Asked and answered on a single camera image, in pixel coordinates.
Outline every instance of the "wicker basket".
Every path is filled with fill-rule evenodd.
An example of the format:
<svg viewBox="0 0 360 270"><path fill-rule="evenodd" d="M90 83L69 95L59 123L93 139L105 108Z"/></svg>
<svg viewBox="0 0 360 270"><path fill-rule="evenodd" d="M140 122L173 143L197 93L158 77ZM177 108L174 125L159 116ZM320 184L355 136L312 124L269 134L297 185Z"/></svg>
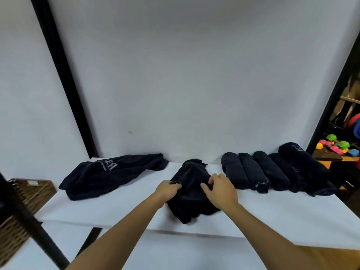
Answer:
<svg viewBox="0 0 360 270"><path fill-rule="evenodd" d="M14 178L9 181L21 201L35 214L54 196L56 189L49 180ZM29 234L14 216L0 224L0 267L6 264L29 238Z"/></svg>

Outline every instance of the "left hand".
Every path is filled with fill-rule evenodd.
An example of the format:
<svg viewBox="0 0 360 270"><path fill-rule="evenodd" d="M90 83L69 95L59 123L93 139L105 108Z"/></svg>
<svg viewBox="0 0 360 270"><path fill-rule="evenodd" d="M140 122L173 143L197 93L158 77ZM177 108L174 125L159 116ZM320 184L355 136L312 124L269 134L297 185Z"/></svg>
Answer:
<svg viewBox="0 0 360 270"><path fill-rule="evenodd" d="M160 200L161 206L173 198L177 191L181 188L181 184L170 185L170 182L171 181L162 181L154 192L154 195Z"/></svg>

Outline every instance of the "clothing pile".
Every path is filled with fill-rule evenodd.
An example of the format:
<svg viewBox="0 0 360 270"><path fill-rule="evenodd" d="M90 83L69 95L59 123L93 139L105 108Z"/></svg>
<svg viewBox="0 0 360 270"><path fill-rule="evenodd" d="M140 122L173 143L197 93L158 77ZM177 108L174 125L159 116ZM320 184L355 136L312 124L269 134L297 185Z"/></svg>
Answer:
<svg viewBox="0 0 360 270"><path fill-rule="evenodd" d="M279 147L279 153L267 155L257 151L226 153L221 158L223 172L238 189L267 193L275 191L305 191L308 195L332 195L338 189L332 184L333 174L296 143Z"/></svg>
<svg viewBox="0 0 360 270"><path fill-rule="evenodd" d="M160 171L168 160L162 154L124 155L95 162L80 163L61 183L71 200L95 198L129 183L145 170ZM169 208L183 224L200 214L219 211L207 199L200 183L209 185L210 174L205 163L190 159L171 179L181 189L168 201ZM311 196L332 195L338 189L331 183L332 173L296 143L279 147L279 153L267 155L257 151L226 153L221 158L224 173L237 189L251 189L259 193L275 191L305 191Z"/></svg>

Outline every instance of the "hand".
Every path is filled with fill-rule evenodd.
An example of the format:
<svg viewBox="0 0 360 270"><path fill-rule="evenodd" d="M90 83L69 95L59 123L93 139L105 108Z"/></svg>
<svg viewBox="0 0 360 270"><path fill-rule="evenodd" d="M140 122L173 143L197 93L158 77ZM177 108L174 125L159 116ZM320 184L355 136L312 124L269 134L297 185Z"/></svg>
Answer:
<svg viewBox="0 0 360 270"><path fill-rule="evenodd" d="M181 188L181 184L170 185L170 183L171 181L162 181L153 193L160 200L161 206L173 198Z"/></svg>
<svg viewBox="0 0 360 270"><path fill-rule="evenodd" d="M238 204L238 193L224 174L213 174L209 179L209 184L214 184L212 191L206 184L201 183L200 185L205 192L206 197L215 207L224 210Z"/></svg>

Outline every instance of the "white backdrop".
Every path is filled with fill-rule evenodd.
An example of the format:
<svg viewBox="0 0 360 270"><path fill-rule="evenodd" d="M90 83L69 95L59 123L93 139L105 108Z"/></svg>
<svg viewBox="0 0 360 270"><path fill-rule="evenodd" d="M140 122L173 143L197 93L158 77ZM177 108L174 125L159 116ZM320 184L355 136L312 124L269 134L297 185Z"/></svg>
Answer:
<svg viewBox="0 0 360 270"><path fill-rule="evenodd" d="M0 0L0 172L59 185L88 158L30 0Z"/></svg>
<svg viewBox="0 0 360 270"><path fill-rule="evenodd" d="M306 148L359 0L50 0L101 156Z"/></svg>

